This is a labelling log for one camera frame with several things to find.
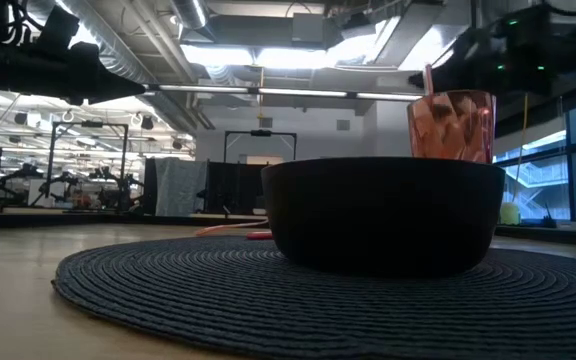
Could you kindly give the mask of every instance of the copper cup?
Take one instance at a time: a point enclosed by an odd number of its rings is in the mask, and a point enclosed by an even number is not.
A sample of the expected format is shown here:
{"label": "copper cup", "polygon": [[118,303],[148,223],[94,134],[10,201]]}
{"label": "copper cup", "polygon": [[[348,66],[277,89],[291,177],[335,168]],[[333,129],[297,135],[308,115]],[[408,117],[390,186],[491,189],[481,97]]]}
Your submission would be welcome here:
{"label": "copper cup", "polygon": [[492,164],[496,99],[478,90],[427,95],[408,105],[413,157]]}

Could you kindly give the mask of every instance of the wooden table surface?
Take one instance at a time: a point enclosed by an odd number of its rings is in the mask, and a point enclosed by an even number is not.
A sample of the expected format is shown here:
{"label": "wooden table surface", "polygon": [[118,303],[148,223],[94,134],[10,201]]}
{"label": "wooden table surface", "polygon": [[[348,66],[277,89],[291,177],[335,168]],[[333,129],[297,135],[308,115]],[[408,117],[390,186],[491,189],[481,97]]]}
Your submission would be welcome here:
{"label": "wooden table surface", "polygon": [[[194,227],[86,225],[0,230],[0,359],[237,359],[85,315],[51,285],[65,256],[98,246],[192,236]],[[247,230],[237,230],[244,234]],[[495,247],[576,257],[576,246],[495,239]]]}

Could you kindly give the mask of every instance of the bowl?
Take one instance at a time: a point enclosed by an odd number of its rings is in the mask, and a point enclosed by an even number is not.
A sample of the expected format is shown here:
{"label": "bowl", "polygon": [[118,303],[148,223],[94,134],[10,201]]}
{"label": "bowl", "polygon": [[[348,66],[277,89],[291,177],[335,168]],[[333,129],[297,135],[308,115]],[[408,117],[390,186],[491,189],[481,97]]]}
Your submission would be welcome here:
{"label": "bowl", "polygon": [[443,276],[485,256],[505,172],[458,160],[363,157],[262,170],[279,250],[324,270]]}

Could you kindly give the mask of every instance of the pipe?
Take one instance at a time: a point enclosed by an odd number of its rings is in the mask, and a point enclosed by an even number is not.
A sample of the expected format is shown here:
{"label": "pipe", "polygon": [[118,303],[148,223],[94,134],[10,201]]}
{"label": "pipe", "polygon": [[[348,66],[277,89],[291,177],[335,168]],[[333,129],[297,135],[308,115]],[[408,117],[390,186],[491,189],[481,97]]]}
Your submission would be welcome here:
{"label": "pipe", "polygon": [[[59,5],[63,5],[66,10],[77,16],[81,26],[90,31],[100,46],[102,64],[110,72],[140,84],[158,82],[88,1],[60,0]],[[45,23],[54,6],[56,6],[55,0],[30,0],[27,8],[35,20]],[[157,93],[154,96],[138,96],[138,98],[157,109],[166,123],[176,131],[192,132],[192,129],[197,128],[197,123],[186,115],[188,110],[169,94]]]}
{"label": "pipe", "polygon": [[119,0],[119,2],[126,8],[126,10],[128,10],[128,13],[132,15],[132,17],[137,21],[137,24],[139,25],[141,30],[143,30],[143,32],[146,33],[146,36],[148,36],[150,42],[152,42],[152,44],[157,48],[157,51],[159,51],[159,53],[164,57],[164,60],[166,60],[168,65],[170,65],[175,74],[177,74],[177,76],[179,76],[179,78],[183,82],[194,82],[193,79],[181,67],[181,64],[170,56],[168,50],[166,50],[164,45],[157,38],[157,36],[152,31],[150,26],[148,26],[144,18],[141,17],[139,11],[135,9],[133,4],[129,0]]}
{"label": "pipe", "polygon": [[208,24],[208,6],[204,0],[171,0],[173,12],[187,29],[197,30]]}
{"label": "pipe", "polygon": [[164,44],[168,47],[168,50],[170,50],[170,52],[175,57],[177,62],[181,65],[181,67],[184,69],[186,74],[188,74],[190,80],[192,82],[196,82],[197,79],[194,76],[194,71],[190,63],[188,62],[188,59],[186,59],[186,56],[184,56],[183,52],[181,51],[181,47],[179,46],[179,44],[176,44],[175,41],[173,41],[170,38],[170,35],[168,35],[166,29],[161,25],[155,14],[152,12],[152,9],[150,9],[150,7],[148,7],[143,0],[134,0],[134,3],[137,4],[137,7],[139,8],[139,10],[141,10],[141,14],[144,15],[146,20],[150,22],[150,25],[152,25],[155,28],[155,31],[159,33],[159,35],[161,36],[161,40],[164,41]]}

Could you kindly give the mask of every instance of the woven placemat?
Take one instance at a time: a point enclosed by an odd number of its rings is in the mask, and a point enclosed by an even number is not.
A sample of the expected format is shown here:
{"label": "woven placemat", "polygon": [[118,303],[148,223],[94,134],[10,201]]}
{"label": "woven placemat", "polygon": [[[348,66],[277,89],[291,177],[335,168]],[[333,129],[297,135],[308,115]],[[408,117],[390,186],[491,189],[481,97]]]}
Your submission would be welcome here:
{"label": "woven placemat", "polygon": [[397,280],[304,268],[272,241],[161,240],[71,255],[53,285],[97,316],[254,357],[576,357],[576,260],[522,251]]}

